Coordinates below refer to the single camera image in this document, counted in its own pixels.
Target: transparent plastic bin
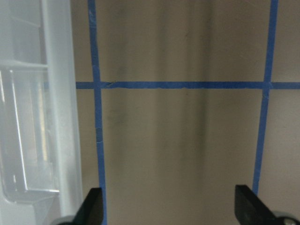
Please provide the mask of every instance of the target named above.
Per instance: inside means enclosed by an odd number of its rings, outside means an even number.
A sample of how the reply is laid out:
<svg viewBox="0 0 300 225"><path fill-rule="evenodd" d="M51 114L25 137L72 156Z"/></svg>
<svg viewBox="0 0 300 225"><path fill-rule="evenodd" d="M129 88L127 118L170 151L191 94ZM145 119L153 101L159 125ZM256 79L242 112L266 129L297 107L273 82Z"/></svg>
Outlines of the transparent plastic bin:
<svg viewBox="0 0 300 225"><path fill-rule="evenodd" d="M68 0L0 0L0 224L49 225L82 202Z"/></svg>

